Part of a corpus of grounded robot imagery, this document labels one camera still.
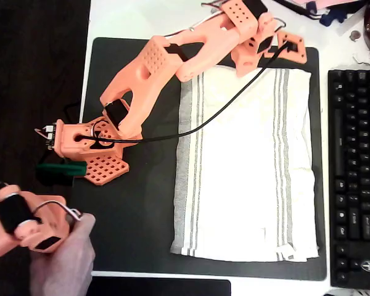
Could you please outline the person's hand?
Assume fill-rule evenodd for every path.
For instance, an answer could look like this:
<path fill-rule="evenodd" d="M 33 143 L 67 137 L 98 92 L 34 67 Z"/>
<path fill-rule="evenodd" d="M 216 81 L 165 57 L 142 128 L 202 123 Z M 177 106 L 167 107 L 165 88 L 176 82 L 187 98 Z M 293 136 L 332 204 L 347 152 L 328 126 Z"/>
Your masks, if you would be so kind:
<path fill-rule="evenodd" d="M 89 236 L 95 221 L 85 213 L 54 253 L 30 253 L 32 295 L 86 295 L 95 259 Z"/>

